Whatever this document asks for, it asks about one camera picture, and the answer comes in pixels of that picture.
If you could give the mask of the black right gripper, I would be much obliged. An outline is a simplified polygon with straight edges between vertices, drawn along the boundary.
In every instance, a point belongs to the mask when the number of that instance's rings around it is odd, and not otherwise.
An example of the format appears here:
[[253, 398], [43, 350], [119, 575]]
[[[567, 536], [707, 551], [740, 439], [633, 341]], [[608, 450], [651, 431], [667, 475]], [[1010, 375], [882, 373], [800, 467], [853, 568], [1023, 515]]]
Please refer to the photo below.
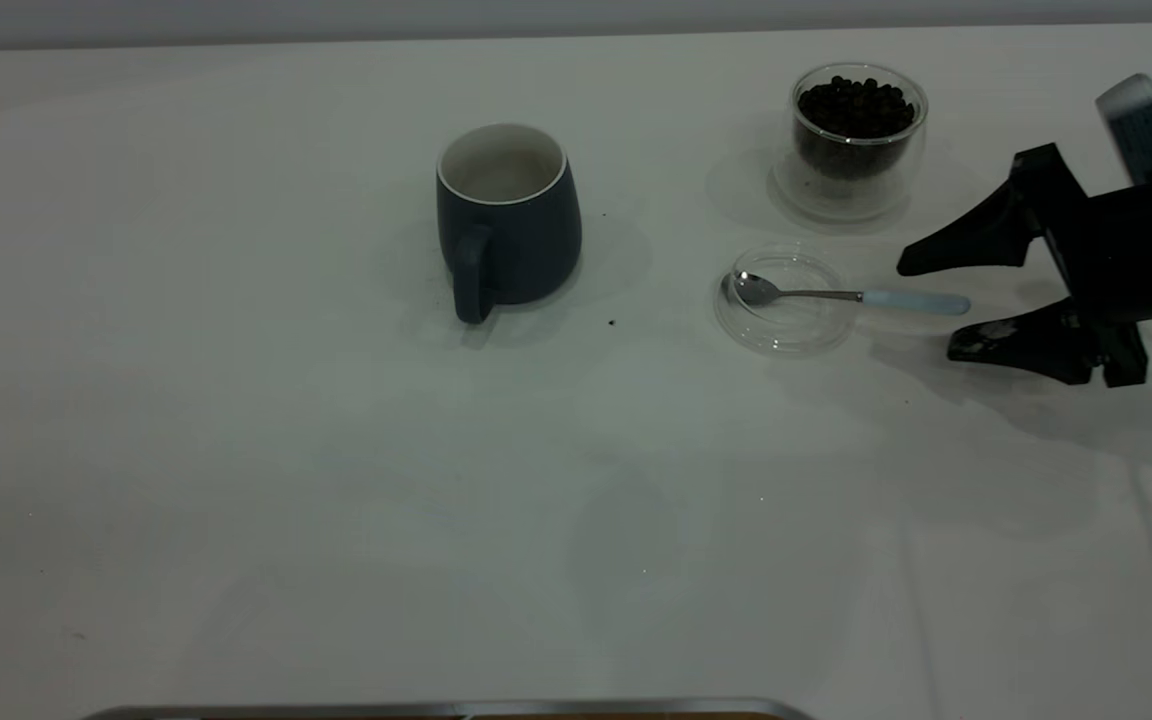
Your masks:
[[1064, 382], [1107, 387], [1147, 381], [1135, 323], [1152, 320], [1152, 184], [1089, 196], [1055, 143], [1021, 151], [1005, 183], [955, 222], [901, 252], [900, 275], [970, 266], [1023, 266], [1046, 238], [1068, 296], [1030, 313], [952, 333], [955, 363], [1006, 366]]

